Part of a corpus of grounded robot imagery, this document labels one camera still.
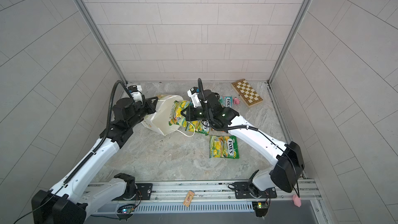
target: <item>ventilation grille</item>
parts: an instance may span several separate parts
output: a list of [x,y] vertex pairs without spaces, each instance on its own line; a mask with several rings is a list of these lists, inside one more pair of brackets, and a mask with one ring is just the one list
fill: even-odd
[[253,212],[251,202],[191,202],[187,208],[181,202],[141,203],[136,214],[183,213],[183,212]]

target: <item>marble floor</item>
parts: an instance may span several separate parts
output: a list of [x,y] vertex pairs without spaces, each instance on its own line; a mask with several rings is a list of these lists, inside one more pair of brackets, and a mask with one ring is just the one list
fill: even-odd
[[[232,108],[252,125],[272,137],[284,141],[282,129],[276,116],[264,82],[250,82],[263,98],[263,102],[248,108],[241,102]],[[189,100],[187,90],[197,86],[189,83],[140,83],[145,97],[158,94],[180,95]],[[221,96],[238,97],[229,82],[204,82]],[[209,158],[210,135],[221,135],[210,131],[209,136],[195,133],[191,138],[179,132],[162,136],[138,124],[128,142],[102,167],[93,181],[109,181],[117,173],[135,176],[137,181],[173,180],[229,180],[248,179],[257,169],[269,167],[268,161],[246,142],[238,139],[239,159]]]

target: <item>pink toy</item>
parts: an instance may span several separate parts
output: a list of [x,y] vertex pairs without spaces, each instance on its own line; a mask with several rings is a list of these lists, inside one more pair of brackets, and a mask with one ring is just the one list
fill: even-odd
[[297,207],[301,207],[301,198],[297,195],[293,195],[293,202]]
[[238,98],[235,97],[235,98],[234,98],[234,104],[235,104],[235,105],[239,105],[239,103],[240,103],[240,100],[239,100]]

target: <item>chessboard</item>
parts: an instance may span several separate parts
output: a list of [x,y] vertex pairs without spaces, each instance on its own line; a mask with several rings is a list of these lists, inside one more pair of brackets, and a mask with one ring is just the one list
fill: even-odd
[[263,101],[260,95],[251,87],[251,85],[245,79],[233,82],[231,83],[231,85],[235,92],[240,95],[247,107],[255,106]]

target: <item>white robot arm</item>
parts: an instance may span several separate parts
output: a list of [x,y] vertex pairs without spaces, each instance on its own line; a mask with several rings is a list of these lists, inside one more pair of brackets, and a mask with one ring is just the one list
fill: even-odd
[[[121,84],[130,98],[122,98],[113,106],[113,95]],[[188,91],[193,105],[184,109],[187,121],[207,120],[215,130],[235,135],[261,153],[271,166],[256,171],[248,181],[248,190],[256,197],[268,188],[279,187],[291,192],[304,169],[300,147],[267,135],[247,122],[238,112],[223,107],[215,93],[199,87]],[[135,86],[126,88],[117,81],[112,89],[106,129],[85,157],[49,191],[39,191],[32,198],[35,224],[83,223],[99,207],[116,197],[130,200],[137,196],[135,178],[120,173],[90,195],[84,190],[101,167],[127,142],[132,128],[148,114],[155,113],[157,97],[145,99]],[[111,120],[112,110],[115,120]]]

